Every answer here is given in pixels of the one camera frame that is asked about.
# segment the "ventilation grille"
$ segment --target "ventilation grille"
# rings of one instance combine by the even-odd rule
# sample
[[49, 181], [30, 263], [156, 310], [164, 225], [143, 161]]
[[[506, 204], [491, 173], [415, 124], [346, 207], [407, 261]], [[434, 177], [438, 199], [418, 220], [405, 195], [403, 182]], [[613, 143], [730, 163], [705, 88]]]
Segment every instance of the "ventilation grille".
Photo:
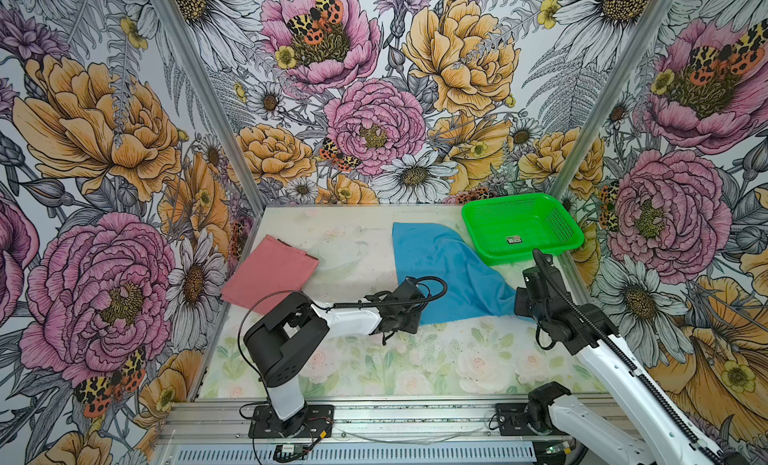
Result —
[[[275, 443], [257, 444], [263, 465], [272, 460]], [[531, 463], [536, 461], [531, 442], [454, 442], [427, 447], [384, 443], [322, 443], [296, 463]], [[250, 445], [182, 445], [177, 465], [241, 465], [255, 463]]]

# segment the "pink cloth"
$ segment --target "pink cloth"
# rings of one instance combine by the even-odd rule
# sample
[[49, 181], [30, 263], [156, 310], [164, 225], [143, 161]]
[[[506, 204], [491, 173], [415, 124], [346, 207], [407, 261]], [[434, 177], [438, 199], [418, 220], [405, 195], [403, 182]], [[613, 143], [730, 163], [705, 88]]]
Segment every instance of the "pink cloth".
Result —
[[[283, 290], [301, 290], [319, 261], [304, 250], [294, 249], [287, 243], [267, 235], [254, 252], [237, 268], [235, 274], [221, 289], [221, 297], [233, 305], [251, 308], [270, 293]], [[278, 294], [262, 301], [254, 308], [265, 315], [288, 294]]]

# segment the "wire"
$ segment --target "wire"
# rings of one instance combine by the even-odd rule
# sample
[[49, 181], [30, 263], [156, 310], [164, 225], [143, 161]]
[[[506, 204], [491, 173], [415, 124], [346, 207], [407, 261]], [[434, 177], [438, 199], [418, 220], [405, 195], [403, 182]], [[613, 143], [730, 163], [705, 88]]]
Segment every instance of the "wire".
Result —
[[645, 385], [650, 394], [653, 395], [661, 407], [664, 408], [664, 411], [667, 413], [669, 418], [675, 422], [677, 427], [683, 432], [683, 435], [685, 435], [686, 438], [691, 442], [691, 445], [695, 446], [698, 451], [701, 451], [703, 455], [712, 461], [712, 463], [717, 465], [726, 465], [725, 461], [718, 457], [715, 452], [711, 451], [708, 447], [703, 447], [698, 444], [698, 436], [685, 424], [683, 418], [669, 403], [669, 399], [658, 390], [658, 388], [650, 381], [647, 375], [635, 374], [638, 366], [634, 364], [634, 362], [619, 348], [618, 345], [614, 343], [614, 341], [609, 338], [609, 336], [605, 334], [605, 332], [600, 329], [600, 327], [595, 325], [592, 320], [590, 320], [587, 315], [585, 315], [584, 312], [578, 308], [578, 306], [571, 300], [571, 297], [569, 297], [566, 292], [562, 291], [560, 285], [558, 285], [557, 282], [554, 281], [554, 278], [552, 278], [552, 276], [549, 274], [549, 269], [547, 267], [551, 265], [547, 263], [546, 259], [544, 258], [544, 253], [542, 253], [542, 251], [539, 249], [534, 249], [533, 259], [536, 262], [538, 269], [544, 274], [544, 279], [547, 281], [549, 286], [552, 287], [552, 290], [560, 295], [560, 297], [565, 301], [565, 303], [568, 304], [568, 306], [571, 307], [571, 310], [581, 319], [581, 321], [587, 324], [587, 326], [589, 326], [592, 331], [594, 331], [594, 333], [600, 337], [600, 339], [608, 346], [608, 348], [610, 348], [610, 350], [613, 351], [614, 354], [616, 354], [616, 356], [619, 357], [619, 359], [627, 365], [630, 372], [632, 372], [632, 374], [640, 380], [640, 383]]

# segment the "daisy center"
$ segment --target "daisy center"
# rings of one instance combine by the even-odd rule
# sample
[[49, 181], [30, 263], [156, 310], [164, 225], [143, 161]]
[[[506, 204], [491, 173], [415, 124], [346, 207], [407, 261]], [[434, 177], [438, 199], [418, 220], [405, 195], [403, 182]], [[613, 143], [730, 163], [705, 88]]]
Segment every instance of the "daisy center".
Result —
[[378, 124], [372, 124], [371, 128], [360, 127], [360, 136], [366, 140], [366, 148], [381, 148], [386, 144], [387, 134]]
[[197, 299], [203, 294], [203, 267], [198, 264], [194, 264], [187, 271], [187, 278], [184, 278], [184, 298], [187, 299], [187, 303], [197, 303]]
[[205, 13], [205, 0], [176, 0], [176, 3], [181, 10], [181, 15], [188, 22], [202, 17]]
[[634, 316], [645, 320], [656, 317], [656, 302], [645, 289], [631, 285], [624, 291], [624, 298]]
[[531, 133], [528, 130], [519, 130], [512, 136], [512, 142], [514, 144], [526, 143], [531, 138]]
[[635, 20], [648, 0], [603, 0], [603, 14], [618, 22]]
[[650, 200], [646, 200], [640, 205], [640, 217], [634, 222], [634, 227], [646, 239], [656, 239], [664, 230], [662, 217], [664, 217], [664, 210], [654, 208]]
[[267, 112], [274, 112], [277, 110], [277, 97], [275, 95], [264, 95], [263, 105]]
[[125, 323], [133, 325], [136, 315], [139, 315], [142, 305], [144, 305], [144, 294], [141, 288], [133, 283], [127, 283], [119, 288], [113, 288], [109, 291], [111, 302], [109, 307], [99, 312], [101, 319], [114, 325], [114, 322], [122, 318]]
[[409, 168], [402, 174], [402, 183], [409, 187], [416, 187], [427, 181], [429, 172], [424, 167]]

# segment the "pink peony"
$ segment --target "pink peony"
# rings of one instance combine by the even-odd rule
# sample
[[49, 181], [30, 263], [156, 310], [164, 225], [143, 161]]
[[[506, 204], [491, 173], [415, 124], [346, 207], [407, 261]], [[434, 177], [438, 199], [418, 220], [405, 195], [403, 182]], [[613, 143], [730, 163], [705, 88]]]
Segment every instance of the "pink peony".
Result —
[[39, 246], [32, 222], [0, 195], [0, 325], [16, 309], [24, 288], [24, 268], [32, 262]]
[[694, 20], [656, 64], [644, 121], [654, 136], [706, 154], [722, 153], [750, 136], [768, 119], [768, 57], [742, 76], [718, 72], [704, 86], [690, 81], [690, 52], [700, 46], [723, 49], [747, 31], [732, 32], [712, 21]]
[[379, 79], [355, 82], [325, 107], [328, 138], [344, 154], [359, 158], [366, 174], [381, 173], [381, 165], [424, 145], [426, 124], [422, 106], [408, 92]]
[[[312, 62], [309, 66], [300, 63], [286, 72], [296, 87], [306, 93], [322, 93], [328, 88], [339, 88], [351, 84], [356, 78], [369, 76], [376, 68], [379, 57], [381, 31], [378, 21], [368, 21], [366, 12], [360, 9], [357, 0], [338, 0], [343, 5], [342, 32], [349, 39], [349, 50], [343, 59], [328, 58]], [[266, 0], [261, 6], [261, 21], [264, 49], [275, 53], [281, 47], [293, 50], [293, 34], [286, 22], [298, 15], [308, 15], [315, 0]]]
[[611, 253], [655, 268], [667, 284], [696, 278], [728, 239], [731, 215], [722, 190], [714, 164], [693, 151], [643, 152], [619, 181]]
[[163, 314], [174, 265], [163, 236], [132, 214], [65, 231], [29, 275], [36, 321], [24, 330], [22, 363], [77, 384], [112, 373], [139, 347], [154, 358], [170, 333]]

